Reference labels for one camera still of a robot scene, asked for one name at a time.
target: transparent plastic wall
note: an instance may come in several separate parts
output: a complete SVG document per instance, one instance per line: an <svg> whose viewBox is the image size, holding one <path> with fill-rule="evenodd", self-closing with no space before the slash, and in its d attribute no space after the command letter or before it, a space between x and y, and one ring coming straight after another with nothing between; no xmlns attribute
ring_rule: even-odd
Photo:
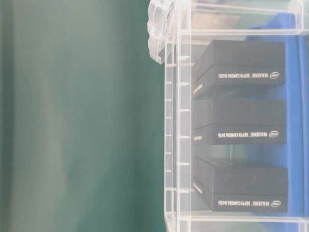
<svg viewBox="0 0 309 232"><path fill-rule="evenodd" d="M164 1L152 1L152 10L160 11ZM288 65L297 65L300 70L307 70L308 60L308 1L292 0L175 0L164 5L164 31L160 37L150 37L149 48L152 57L161 63L165 62L165 220L169 232L307 232L308 202L307 174L308 122L306 113L308 107L308 72L303 71L298 77L293 77ZM276 17L292 18L292 23L283 22L281 26L273 26ZM299 103L299 112L287 115L286 144L269 145L268 149L282 150L288 166L288 210L283 213L267 212L220 212L211 210L197 194L198 187L193 183L192 160L195 156L207 158L247 158L248 149L252 145L204 145L196 148L192 137L192 102L194 100L194 83L192 70L205 49L213 41L280 41L287 44L296 41L298 49L297 60L286 58L286 92L275 95L269 93L271 100L285 100L287 105ZM161 50L158 44L164 42ZM292 48L285 48L285 56L292 57ZM299 89L291 83L299 83ZM289 92L299 98L290 99ZM297 134L290 132L291 128L299 128ZM295 150L292 144L302 140L301 151ZM255 155L263 145L257 145ZM301 210L290 210L298 205Z"/></svg>

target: intel logo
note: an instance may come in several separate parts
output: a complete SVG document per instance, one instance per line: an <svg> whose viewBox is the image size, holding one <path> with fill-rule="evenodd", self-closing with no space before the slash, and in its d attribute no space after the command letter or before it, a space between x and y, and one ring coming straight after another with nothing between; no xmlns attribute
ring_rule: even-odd
<svg viewBox="0 0 309 232"><path fill-rule="evenodd" d="M268 135L270 138L277 138L279 136L279 132L274 130L274 131L271 131Z"/></svg>
<svg viewBox="0 0 309 232"><path fill-rule="evenodd" d="M281 201L273 201L271 203L271 207L273 207L273 208L278 208L280 206L281 206Z"/></svg>
<svg viewBox="0 0 309 232"><path fill-rule="evenodd" d="M270 79L277 79L280 76L278 72L272 72L269 76Z"/></svg>

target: black product box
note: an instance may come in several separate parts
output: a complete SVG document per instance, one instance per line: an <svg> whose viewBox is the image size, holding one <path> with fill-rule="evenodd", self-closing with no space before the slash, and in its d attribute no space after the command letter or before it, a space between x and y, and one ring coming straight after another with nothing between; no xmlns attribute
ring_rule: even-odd
<svg viewBox="0 0 309 232"><path fill-rule="evenodd" d="M194 100L193 144L283 144L285 108L285 101Z"/></svg>
<svg viewBox="0 0 309 232"><path fill-rule="evenodd" d="M193 158L193 189L212 211L286 212L287 170L247 159Z"/></svg>
<svg viewBox="0 0 309 232"><path fill-rule="evenodd" d="M213 40L192 68L194 98L256 94L285 83L284 43Z"/></svg>

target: clear plastic storage box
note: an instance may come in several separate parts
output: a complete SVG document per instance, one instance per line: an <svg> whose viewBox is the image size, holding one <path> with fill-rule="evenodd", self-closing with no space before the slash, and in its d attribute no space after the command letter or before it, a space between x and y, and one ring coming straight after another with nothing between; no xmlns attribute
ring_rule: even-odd
<svg viewBox="0 0 309 232"><path fill-rule="evenodd" d="M308 0L151 0L169 232L309 231Z"/></svg>

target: green curtain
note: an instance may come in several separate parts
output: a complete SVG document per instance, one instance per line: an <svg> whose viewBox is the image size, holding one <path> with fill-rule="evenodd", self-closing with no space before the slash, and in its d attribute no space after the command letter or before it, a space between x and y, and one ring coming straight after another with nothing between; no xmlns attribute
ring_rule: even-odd
<svg viewBox="0 0 309 232"><path fill-rule="evenodd" d="M165 231L148 3L1 0L2 231Z"/></svg>

